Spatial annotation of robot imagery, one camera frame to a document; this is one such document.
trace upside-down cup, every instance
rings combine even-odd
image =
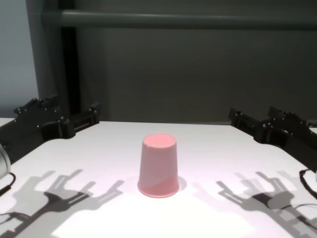
[[[149,197],[163,198],[179,190],[176,140],[168,134],[144,138],[138,189]]]

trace white table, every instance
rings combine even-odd
[[[182,186],[163,199],[137,189],[142,139],[156,132],[177,139]],[[70,140],[50,141],[12,166],[17,181],[0,197],[0,214],[19,212],[31,220],[18,216],[0,225],[0,234],[33,221],[16,237],[314,238],[317,230],[296,218],[317,219],[317,205],[297,207],[317,204],[299,182],[304,168],[231,126],[101,122]],[[306,179],[317,190],[315,175]],[[10,180],[0,180],[0,187]],[[221,183],[234,201],[219,194]],[[263,192],[272,197],[270,209],[251,197]],[[67,200],[80,194],[78,203]],[[45,206],[47,196],[55,199],[51,206]],[[0,222],[7,218],[0,216]]]

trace cup base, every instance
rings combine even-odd
[[[177,193],[177,192],[179,191],[179,189],[180,189],[180,186],[178,185],[178,189],[177,189],[176,191],[171,192],[171,193],[168,193],[168,194],[163,194],[163,195],[154,195],[154,194],[150,194],[150,193],[148,193],[148,192],[142,191],[142,190],[140,189],[140,187],[139,187],[139,183],[138,183],[138,189],[139,189],[139,191],[140,191],[143,195],[145,195],[145,196],[147,196],[147,197],[165,198],[165,197],[171,197],[172,195],[174,195],[175,193]]]

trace gray wall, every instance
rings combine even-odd
[[[267,1],[77,0],[79,9],[129,13],[314,15],[316,5]],[[103,119],[228,121],[230,107],[265,119],[270,106],[317,119],[317,32],[80,29],[85,101]]]
[[[0,117],[38,97],[24,0],[0,1]]]

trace horizontal pipe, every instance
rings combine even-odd
[[[317,15],[294,16],[234,16],[105,13],[81,10],[44,12],[45,26],[158,28],[158,29],[245,29],[316,31]]]

